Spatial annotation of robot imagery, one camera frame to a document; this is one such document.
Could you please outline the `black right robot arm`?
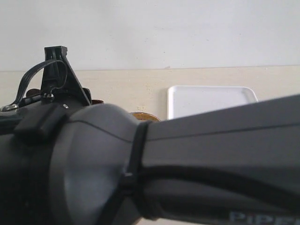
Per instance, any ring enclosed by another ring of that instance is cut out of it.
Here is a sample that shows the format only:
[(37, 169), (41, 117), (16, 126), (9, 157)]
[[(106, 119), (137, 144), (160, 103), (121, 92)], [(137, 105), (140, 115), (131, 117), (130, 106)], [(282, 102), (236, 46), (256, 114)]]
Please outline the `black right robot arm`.
[(139, 121), (94, 105), (67, 51), (45, 48), (0, 111), (1, 224), (299, 224), (299, 95)]

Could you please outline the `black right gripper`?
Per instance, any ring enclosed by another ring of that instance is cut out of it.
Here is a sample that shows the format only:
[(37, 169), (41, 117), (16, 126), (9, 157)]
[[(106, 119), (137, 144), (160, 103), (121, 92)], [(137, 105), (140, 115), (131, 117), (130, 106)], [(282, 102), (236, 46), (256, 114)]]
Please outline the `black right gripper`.
[(31, 89), (0, 114), (0, 222), (67, 225), (64, 201), (51, 192), (53, 150), (70, 110), (70, 92)]

